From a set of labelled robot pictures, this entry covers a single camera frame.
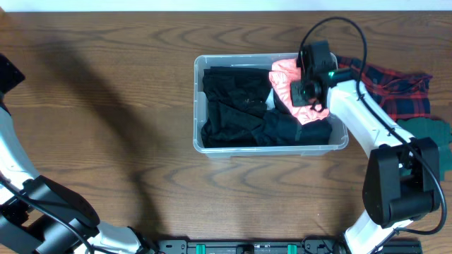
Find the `pink garment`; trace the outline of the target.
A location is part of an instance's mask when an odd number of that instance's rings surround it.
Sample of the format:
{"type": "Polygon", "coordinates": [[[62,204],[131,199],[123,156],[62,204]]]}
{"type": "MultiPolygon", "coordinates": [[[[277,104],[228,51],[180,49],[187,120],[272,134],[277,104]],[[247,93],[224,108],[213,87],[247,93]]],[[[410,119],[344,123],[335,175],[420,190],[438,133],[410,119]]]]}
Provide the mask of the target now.
{"type": "Polygon", "coordinates": [[[302,125],[324,120],[328,117],[329,110],[324,109],[320,112],[320,105],[316,105],[315,109],[311,109],[310,106],[294,107],[292,105],[290,85],[292,82],[302,79],[301,68],[297,67],[296,59],[283,59],[274,62],[268,75],[280,101],[302,125]]]}

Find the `dark navy garment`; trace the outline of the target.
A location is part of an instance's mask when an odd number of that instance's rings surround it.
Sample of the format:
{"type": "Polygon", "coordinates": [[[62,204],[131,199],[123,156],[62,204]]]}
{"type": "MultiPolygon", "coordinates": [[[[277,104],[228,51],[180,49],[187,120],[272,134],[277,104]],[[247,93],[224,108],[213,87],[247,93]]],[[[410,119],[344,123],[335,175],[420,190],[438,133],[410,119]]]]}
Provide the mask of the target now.
{"type": "Polygon", "coordinates": [[[263,123],[251,134],[264,147],[327,145],[332,130],[325,119],[301,124],[294,116],[273,110],[265,113],[263,123]]]}

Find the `large black garment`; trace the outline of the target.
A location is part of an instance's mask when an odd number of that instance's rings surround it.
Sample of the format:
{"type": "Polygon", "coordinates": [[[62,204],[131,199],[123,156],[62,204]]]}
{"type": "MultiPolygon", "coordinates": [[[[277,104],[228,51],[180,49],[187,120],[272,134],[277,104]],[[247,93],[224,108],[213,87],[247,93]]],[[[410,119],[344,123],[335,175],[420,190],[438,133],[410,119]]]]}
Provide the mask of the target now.
{"type": "Polygon", "coordinates": [[[275,131],[266,128],[266,100],[272,92],[269,71],[260,68],[214,66],[203,71],[208,120],[201,129],[203,146],[283,146],[275,131]]]}

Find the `red black plaid shirt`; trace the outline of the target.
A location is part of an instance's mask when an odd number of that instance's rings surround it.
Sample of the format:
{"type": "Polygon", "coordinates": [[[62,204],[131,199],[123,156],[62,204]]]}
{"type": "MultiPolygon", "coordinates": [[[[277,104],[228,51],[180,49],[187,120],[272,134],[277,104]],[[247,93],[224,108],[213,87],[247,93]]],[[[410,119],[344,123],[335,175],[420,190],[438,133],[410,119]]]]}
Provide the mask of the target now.
{"type": "Polygon", "coordinates": [[[429,118],[432,75],[402,73],[368,63],[361,81],[373,100],[394,120],[429,118]]]}

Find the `dark green garment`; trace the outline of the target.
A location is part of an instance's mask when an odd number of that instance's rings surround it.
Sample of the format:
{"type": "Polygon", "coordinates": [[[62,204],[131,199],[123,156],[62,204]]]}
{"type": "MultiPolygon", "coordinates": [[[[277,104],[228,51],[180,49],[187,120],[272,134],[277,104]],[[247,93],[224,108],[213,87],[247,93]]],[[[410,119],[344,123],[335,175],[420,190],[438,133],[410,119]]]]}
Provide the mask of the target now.
{"type": "Polygon", "coordinates": [[[443,181],[445,173],[451,170],[451,125],[442,120],[414,118],[397,120],[397,124],[417,139],[431,138],[439,150],[439,170],[443,181]]]}

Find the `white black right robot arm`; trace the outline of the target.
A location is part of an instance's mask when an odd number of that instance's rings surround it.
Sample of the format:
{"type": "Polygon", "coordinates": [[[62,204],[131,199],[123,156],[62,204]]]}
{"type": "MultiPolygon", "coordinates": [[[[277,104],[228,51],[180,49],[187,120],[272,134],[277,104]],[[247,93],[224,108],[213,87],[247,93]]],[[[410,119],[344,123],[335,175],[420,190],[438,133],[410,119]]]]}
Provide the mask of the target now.
{"type": "Polygon", "coordinates": [[[302,78],[290,86],[294,106],[308,106],[339,118],[369,161],[362,199],[364,211],[340,240],[334,253],[382,253],[384,245],[409,224],[441,210],[447,213],[439,183],[439,152],[431,138],[417,139],[401,128],[372,99],[360,73],[339,68],[326,41],[302,46],[296,60],[302,78]]]}

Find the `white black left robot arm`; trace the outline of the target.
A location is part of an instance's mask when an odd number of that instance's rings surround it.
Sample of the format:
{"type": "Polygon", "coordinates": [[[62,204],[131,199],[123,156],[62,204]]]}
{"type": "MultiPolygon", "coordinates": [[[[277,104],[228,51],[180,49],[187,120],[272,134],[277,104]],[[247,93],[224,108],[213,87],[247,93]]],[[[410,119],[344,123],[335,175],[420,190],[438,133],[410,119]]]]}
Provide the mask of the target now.
{"type": "Polygon", "coordinates": [[[16,253],[159,253],[131,227],[103,222],[80,194],[41,175],[1,105],[1,244],[16,253]]]}

